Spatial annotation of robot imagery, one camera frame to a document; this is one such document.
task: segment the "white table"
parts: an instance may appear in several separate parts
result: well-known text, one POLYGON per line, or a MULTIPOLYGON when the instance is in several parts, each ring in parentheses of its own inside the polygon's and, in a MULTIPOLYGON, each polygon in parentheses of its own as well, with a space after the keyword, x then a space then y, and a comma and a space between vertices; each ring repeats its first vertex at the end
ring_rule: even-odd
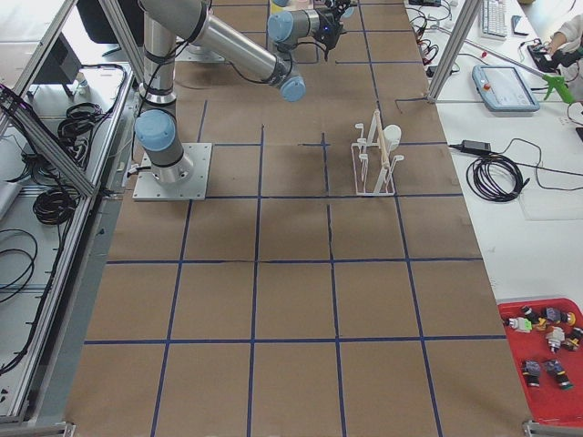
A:
MULTIPOLYGON (((506 18, 522 15, 517 0, 506 0, 506 18)), ((455 19, 461 5, 452 8, 455 19)), ((424 7, 426 14, 443 16, 435 8, 424 7)), ((536 36, 513 36, 496 41, 478 35, 477 22, 467 39, 486 46, 502 55, 534 66, 526 45, 518 46, 536 36)), ((447 34, 428 30, 424 37, 445 49, 447 34)), ((464 45, 461 53, 480 56, 481 50, 464 45)), ((438 56, 432 65, 439 62, 438 56)), ((492 65, 507 63, 491 55, 484 60, 492 65)), ((450 76, 438 97, 437 110, 448 144, 459 144, 463 139, 489 142, 494 151, 502 151, 510 140, 520 137, 538 144, 543 150, 543 165, 549 168, 583 172, 583 141, 567 118, 567 105, 553 93, 543 102, 544 94, 536 94, 541 109, 531 114, 494 114, 486 109, 471 78, 473 66, 479 61, 470 56, 456 59, 460 72, 450 76)), ((527 71, 521 74, 531 87, 544 86, 544 81, 527 71)), ((579 116, 581 107, 572 108, 571 115, 579 116)), ((536 164, 534 147, 517 142, 507 156, 515 161, 536 164)), ((539 188, 534 170, 521 168, 525 178, 531 178, 519 200, 496 204, 479 198, 465 181, 465 171, 475 157, 452 152, 455 170, 460 179, 470 217, 496 300, 535 300, 547 297, 567 297, 583 308, 583 190, 574 192, 550 191, 539 188)), ((549 186, 583 186, 583 178, 540 172, 541 180, 549 186)))

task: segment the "small toy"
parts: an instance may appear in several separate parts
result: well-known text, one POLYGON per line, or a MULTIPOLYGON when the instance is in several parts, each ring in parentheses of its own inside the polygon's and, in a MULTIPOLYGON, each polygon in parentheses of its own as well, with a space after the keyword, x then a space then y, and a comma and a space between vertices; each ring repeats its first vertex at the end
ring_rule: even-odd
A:
POLYGON ((522 374, 525 377, 528 387, 540 387, 540 382, 538 380, 538 377, 540 376, 540 366, 536 361, 523 361, 522 374))
POLYGON ((563 340, 563 347, 568 351, 574 352, 579 349, 581 339, 583 338, 583 330, 577 326, 568 334, 563 340))
POLYGON ((559 326, 551 326, 549 327, 545 338, 548 341, 548 347, 550 348, 550 351, 557 353, 561 347, 561 343, 565 339, 565 332, 562 328, 559 328, 559 326))
POLYGON ((548 323, 566 323, 568 326, 575 324, 575 314, 572 312, 563 312, 553 307, 547 307, 541 311, 541 315, 547 319, 548 323))
POLYGON ((547 328, 547 319, 535 312, 531 307, 525 305, 520 310, 530 320, 536 330, 545 330, 547 328))
POLYGON ((547 373, 555 378, 559 389, 569 390, 573 388, 573 383, 568 379, 565 369, 563 369, 563 366, 561 366, 558 360, 545 361, 543 362, 543 366, 545 366, 547 373))
POLYGON ((516 317, 504 320, 504 324, 517 332, 529 333, 532 331, 532 322, 524 317, 516 317))

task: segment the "robotic arm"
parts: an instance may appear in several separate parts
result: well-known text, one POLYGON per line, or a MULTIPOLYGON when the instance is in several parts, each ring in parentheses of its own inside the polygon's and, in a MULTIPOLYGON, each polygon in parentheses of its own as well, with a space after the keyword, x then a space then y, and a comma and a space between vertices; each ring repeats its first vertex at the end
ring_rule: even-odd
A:
MULTIPOLYGON (((141 0, 141 3, 149 18, 156 22, 148 25, 147 19, 144 44, 147 61, 151 62, 146 63, 145 80, 153 73, 148 70, 157 68, 157 61, 171 52, 174 36, 179 36, 252 71, 262 82, 279 88, 287 101, 294 102, 305 94, 303 79, 289 61, 270 53, 219 20, 200 0, 141 0)), ((172 77, 166 80, 166 86, 171 81, 172 77)))
POLYGON ((343 31, 340 18, 351 0, 326 0, 326 8, 295 15, 285 28, 295 43, 273 54, 219 20, 200 0, 140 0, 144 11, 144 84, 142 104, 135 124, 136 137, 148 153, 154 179, 166 186, 186 182, 195 163, 179 140, 176 128, 174 57, 176 36, 242 66, 279 88, 281 96, 294 102, 305 94, 303 78, 290 50, 297 38, 313 36, 331 50, 343 31))
POLYGON ((328 53, 336 47, 340 35, 345 33, 341 20, 343 16, 352 14, 350 8, 355 7, 356 3, 352 0, 325 0, 324 4, 324 8, 283 11, 270 16, 267 31, 278 50, 293 50, 300 38, 311 36, 323 44, 324 59, 328 60, 328 53))

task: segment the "person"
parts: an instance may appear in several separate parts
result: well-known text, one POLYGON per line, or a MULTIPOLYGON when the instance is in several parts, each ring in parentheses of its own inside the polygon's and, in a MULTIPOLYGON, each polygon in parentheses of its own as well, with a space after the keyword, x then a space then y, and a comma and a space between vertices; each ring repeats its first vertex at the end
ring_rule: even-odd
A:
POLYGON ((552 35, 547 49, 549 54, 553 55, 562 46, 564 51, 571 52, 581 46, 581 37, 583 36, 583 14, 575 15, 569 21, 565 22, 552 35))
MULTIPOLYGON (((573 18, 563 23, 563 25, 551 36, 547 44, 547 51, 554 55, 560 48, 564 53, 578 52, 583 57, 583 14, 575 15, 573 18)), ((579 59, 570 66, 559 65, 561 75, 568 82, 569 90, 576 100, 583 99, 583 77, 581 76, 579 59)))

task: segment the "power adapter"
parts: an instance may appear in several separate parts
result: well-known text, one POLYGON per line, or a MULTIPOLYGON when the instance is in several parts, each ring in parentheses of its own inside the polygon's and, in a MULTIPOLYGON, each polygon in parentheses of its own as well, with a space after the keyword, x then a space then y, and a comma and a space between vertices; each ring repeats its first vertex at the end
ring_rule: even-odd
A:
POLYGON ((450 146, 455 150, 459 150, 462 153, 467 153, 470 155, 477 155, 479 157, 485 157, 492 155, 492 148, 490 143, 485 143, 484 141, 472 141, 470 139, 465 139, 462 144, 457 144, 450 146))

